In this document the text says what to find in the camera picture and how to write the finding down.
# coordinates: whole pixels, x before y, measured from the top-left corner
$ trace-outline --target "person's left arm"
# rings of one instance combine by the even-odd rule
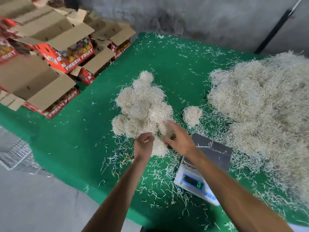
[[[134,142],[134,161],[82,232],[120,232],[132,197],[149,162],[155,137],[141,134]]]

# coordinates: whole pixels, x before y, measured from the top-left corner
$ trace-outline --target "stack of boxes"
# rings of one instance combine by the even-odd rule
[[[129,25],[93,12],[0,0],[0,103],[54,117],[130,45]],[[14,46],[27,49],[18,53]]]

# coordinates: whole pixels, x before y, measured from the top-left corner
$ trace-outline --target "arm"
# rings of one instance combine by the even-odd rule
[[[132,197],[149,162],[154,142],[152,133],[140,135],[134,142],[134,161],[92,216],[82,232],[120,232]]]
[[[172,121],[168,121],[168,124],[173,127],[176,140],[167,136],[162,136],[162,140],[195,165],[239,232],[292,232],[278,214],[243,189],[197,149],[191,137],[179,124]]]

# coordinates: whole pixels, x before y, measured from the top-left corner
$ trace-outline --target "concrete wall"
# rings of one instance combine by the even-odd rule
[[[136,31],[254,51],[297,0],[79,0],[102,17],[129,21]],[[303,0],[265,53],[309,55],[309,0]]]

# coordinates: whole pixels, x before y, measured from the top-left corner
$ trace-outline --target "weighing scale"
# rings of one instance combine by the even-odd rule
[[[196,147],[212,162],[217,164],[221,170],[225,172],[229,171],[232,155],[231,148],[199,134],[192,134],[191,137]],[[174,183],[211,204],[216,206],[220,205],[202,175],[194,167],[192,162],[185,157],[180,162]]]

